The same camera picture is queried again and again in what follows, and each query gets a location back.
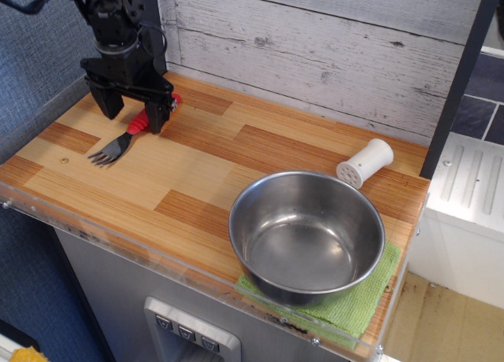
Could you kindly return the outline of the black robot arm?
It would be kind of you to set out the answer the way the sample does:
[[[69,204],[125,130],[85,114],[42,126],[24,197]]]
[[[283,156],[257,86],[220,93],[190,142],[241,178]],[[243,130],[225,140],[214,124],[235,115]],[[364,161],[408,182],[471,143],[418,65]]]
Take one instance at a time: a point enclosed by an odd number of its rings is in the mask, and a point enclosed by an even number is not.
[[[174,109],[164,77],[167,39],[157,0],[72,0],[92,28],[98,57],[84,58],[87,85],[102,113],[115,118],[124,98],[142,102],[157,134]]]

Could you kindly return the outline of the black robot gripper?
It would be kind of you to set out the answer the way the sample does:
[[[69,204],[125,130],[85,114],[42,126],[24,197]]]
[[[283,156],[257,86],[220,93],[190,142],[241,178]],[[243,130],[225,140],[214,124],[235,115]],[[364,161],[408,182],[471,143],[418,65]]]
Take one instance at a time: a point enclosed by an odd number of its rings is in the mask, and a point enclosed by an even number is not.
[[[173,85],[154,68],[154,58],[135,47],[126,54],[103,54],[80,62],[86,71],[91,95],[108,119],[113,120],[124,107],[124,97],[145,102],[150,132],[161,132],[176,108]]]

